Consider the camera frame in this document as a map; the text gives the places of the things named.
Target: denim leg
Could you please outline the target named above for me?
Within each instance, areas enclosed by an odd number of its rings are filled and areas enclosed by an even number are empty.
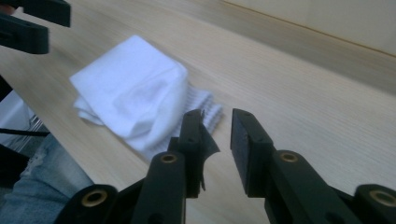
[[[92,181],[49,135],[5,196],[0,223],[53,223],[65,204]]]

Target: light wood surface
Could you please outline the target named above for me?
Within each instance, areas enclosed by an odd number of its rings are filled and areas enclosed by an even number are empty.
[[[277,149],[305,156],[347,193],[396,189],[396,59],[216,0],[69,0],[70,29],[50,28],[50,54],[0,47],[0,73],[96,183],[123,189],[148,165],[109,130],[78,118],[69,77],[131,35],[185,64],[190,83],[224,107],[205,164],[207,191],[187,223],[268,223],[248,199],[229,149],[232,108],[253,113]]]

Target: wood grain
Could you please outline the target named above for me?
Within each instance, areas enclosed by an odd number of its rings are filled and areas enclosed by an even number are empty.
[[[70,0],[70,29],[50,28],[50,54],[0,48],[0,73],[96,183],[123,189],[148,165],[108,129],[79,119],[69,77],[131,35],[185,64],[224,115],[221,152],[187,223],[268,223],[242,190],[229,149],[232,108],[252,112],[278,149],[305,156],[332,186],[396,189],[396,59],[213,0]]]

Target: black cable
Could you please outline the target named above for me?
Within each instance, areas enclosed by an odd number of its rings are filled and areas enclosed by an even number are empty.
[[[0,133],[15,134],[15,135],[25,135],[25,136],[36,136],[36,137],[46,137],[50,133],[47,132],[30,132],[30,131],[20,131],[12,129],[0,128]]]

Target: white towel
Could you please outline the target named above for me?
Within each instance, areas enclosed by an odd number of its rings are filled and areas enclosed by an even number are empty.
[[[165,151],[185,112],[204,109],[212,132],[221,106],[189,87],[186,68],[139,36],[132,36],[70,78],[78,115],[125,140],[147,160]]]

